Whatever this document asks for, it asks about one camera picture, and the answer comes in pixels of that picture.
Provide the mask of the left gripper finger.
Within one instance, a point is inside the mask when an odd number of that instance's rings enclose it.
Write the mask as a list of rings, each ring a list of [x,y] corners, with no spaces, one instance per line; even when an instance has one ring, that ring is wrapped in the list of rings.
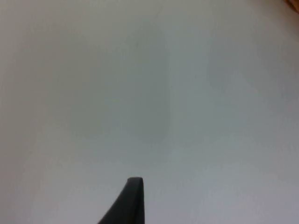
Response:
[[[128,178],[99,224],[144,224],[144,184],[141,177]]]

